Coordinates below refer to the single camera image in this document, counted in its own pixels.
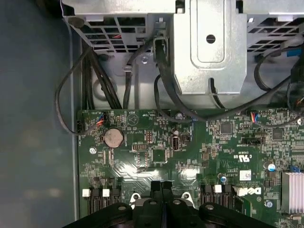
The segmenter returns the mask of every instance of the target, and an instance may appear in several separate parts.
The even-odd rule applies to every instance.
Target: cable clip
[[[131,72],[132,73],[132,69],[133,69],[132,65],[126,65],[124,67],[123,71],[126,72],[126,73],[127,72]]]

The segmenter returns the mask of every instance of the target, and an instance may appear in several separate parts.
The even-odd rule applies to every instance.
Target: black cable
[[[157,108],[157,111],[162,115],[162,117],[168,119],[169,121],[171,122],[175,122],[175,123],[191,123],[193,120],[192,119],[186,119],[186,120],[177,120],[175,119],[174,117],[171,117],[171,116],[168,116],[163,110],[162,108],[160,107],[160,94],[159,94],[159,91],[158,91],[158,86],[157,86],[157,83],[158,83],[158,80],[161,78],[161,75],[158,75],[154,81],[154,99],[155,99],[155,104],[156,104],[156,108]]]
[[[144,45],[142,45],[139,49],[137,49],[129,58],[127,62],[127,66],[131,66],[133,61],[141,54],[145,53],[149,50],[153,45],[153,39],[148,40]]]
[[[214,86],[214,78],[210,79],[210,89],[211,89],[211,93],[213,94],[213,99],[215,101],[215,103],[217,103],[219,108],[225,108],[224,105],[221,103],[221,101],[219,100],[219,97],[217,95],[217,89]]]
[[[132,68],[133,61],[141,54],[145,53],[149,50],[153,45],[153,39],[148,40],[144,45],[142,45],[139,49],[137,49],[130,57],[127,62],[127,66],[131,66]],[[127,109],[129,106],[130,92],[132,86],[132,72],[128,71],[125,73],[125,92],[123,95],[123,109]]]
[[[67,126],[67,124],[65,123],[62,114],[61,114],[61,110],[60,110],[60,103],[59,103],[59,97],[60,97],[60,91],[64,85],[64,83],[67,81],[67,79],[71,76],[71,74],[74,72],[74,70],[79,66],[79,64],[81,63],[81,61],[86,57],[87,54],[89,54],[92,51],[92,48],[89,47],[87,48],[79,57],[79,59],[76,61],[76,63],[72,66],[72,68],[68,71],[68,73],[64,76],[64,78],[62,79],[62,81],[60,82],[58,88],[56,89],[55,92],[55,109],[56,109],[56,114],[57,117],[60,121],[61,126],[63,127],[63,129],[65,129],[68,133],[72,134],[72,135],[86,135],[89,132],[91,132],[92,130],[94,130],[96,128],[95,125],[90,126],[86,131],[84,132],[73,132],[72,130],[69,129],[69,127]]]
[[[269,57],[269,56],[277,56],[281,53],[287,52],[287,51],[293,51],[293,50],[298,50],[298,47],[289,47],[289,48],[284,48],[284,49],[279,49],[279,50],[275,50],[270,52],[269,54],[267,54],[266,56],[264,56],[263,58],[261,58],[261,60],[257,63],[255,70],[254,70],[254,78],[256,81],[257,86],[264,91],[269,91],[271,90],[271,88],[269,88],[262,80],[261,75],[260,75],[260,68],[261,65],[264,63],[264,61]]]
[[[132,86],[132,72],[125,73],[125,91],[123,95],[123,109],[128,109]]]
[[[92,52],[90,55],[91,58],[91,64],[93,66],[94,71],[96,72],[97,77],[101,77],[104,79],[104,82],[106,84],[107,90],[110,93],[110,96],[112,97],[112,100],[115,104],[116,109],[122,109],[122,106],[119,102],[119,99],[117,97],[117,94],[115,92],[115,89],[112,85],[112,82],[108,76],[108,74],[106,73],[106,71],[103,69],[103,67],[101,66],[101,64],[98,61],[98,56],[95,52]]]
[[[174,89],[173,79],[171,76],[170,68],[167,66],[166,55],[164,53],[162,44],[157,42],[155,48],[156,48],[156,62],[158,64],[158,68],[159,68],[159,71],[161,74],[161,78],[162,78],[164,87],[165,87],[169,97],[171,98],[171,100],[173,101],[175,106],[182,113],[184,113],[187,116],[189,116],[193,119],[196,119],[198,121],[205,122],[205,121],[210,121],[210,120],[217,120],[217,119],[225,118],[227,116],[234,115],[236,113],[244,111],[244,110],[248,109],[249,107],[261,102],[262,100],[268,99],[273,94],[275,94],[278,90],[280,90],[283,86],[286,86],[290,81],[290,76],[289,76],[285,80],[283,80],[281,83],[279,83],[277,86],[275,86],[274,88],[269,90],[268,92],[264,93],[263,95],[253,99],[252,101],[250,101],[246,104],[240,105],[240,106],[230,109],[230,110],[227,110],[226,112],[223,112],[221,114],[201,117],[201,116],[197,115],[195,112],[191,111],[188,107],[186,107],[184,105],[184,103],[180,100],[180,98],[178,97],[178,95],[176,94],[175,89]]]
[[[281,124],[277,124],[277,125],[266,125],[263,123],[259,123],[259,122],[254,122],[254,124],[263,127],[263,128],[278,128],[278,127],[285,127],[286,125],[292,124],[294,122],[297,122],[297,120],[300,118],[300,116],[297,116],[295,119],[292,119],[288,122],[285,123],[281,123]]]
[[[91,69],[91,62],[88,57],[84,59],[87,63],[87,78],[86,78],[86,92],[87,92],[87,104],[89,110],[94,110],[94,99],[93,99],[93,89],[92,89],[92,69]]]
[[[86,69],[86,57],[84,58],[84,60],[82,61],[82,77],[81,77],[81,108],[82,110],[86,110],[87,109],[87,89],[86,89],[86,82],[87,82],[87,69]]]
[[[106,83],[105,83],[104,78],[101,77],[100,72],[98,71],[98,68],[97,68],[95,62],[93,62],[93,61],[91,60],[91,64],[92,64],[93,70],[94,70],[95,73],[96,73],[97,79],[98,79],[98,81],[99,81],[99,83],[100,83],[100,85],[101,85],[101,89],[102,89],[103,92],[104,92],[104,95],[105,95],[105,98],[106,98],[107,102],[109,103],[109,105],[110,105],[110,107],[111,107],[112,109],[117,109],[117,106],[116,106],[116,104],[115,104],[115,102],[114,102],[114,100],[113,100],[113,97],[112,97],[112,95],[110,94],[110,91],[109,91],[109,89],[108,89],[108,87],[107,87],[107,85],[106,85]]]

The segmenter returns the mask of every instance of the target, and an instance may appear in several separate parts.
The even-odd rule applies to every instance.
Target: circle hole
[[[210,34],[206,37],[207,43],[213,44],[215,42],[215,36]]]

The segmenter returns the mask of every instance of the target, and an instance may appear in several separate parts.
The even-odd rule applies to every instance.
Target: sticker
[[[250,181],[251,180],[251,170],[240,170],[239,171],[240,181]]]

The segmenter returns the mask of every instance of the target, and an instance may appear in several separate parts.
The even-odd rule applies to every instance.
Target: capacitor
[[[227,181],[227,178],[224,176],[223,173],[219,173],[218,174],[218,179],[220,180],[220,182],[225,183]]]
[[[276,165],[274,165],[274,164],[269,164],[269,165],[268,165],[268,170],[269,170],[270,172],[275,171],[275,170],[276,170]]]

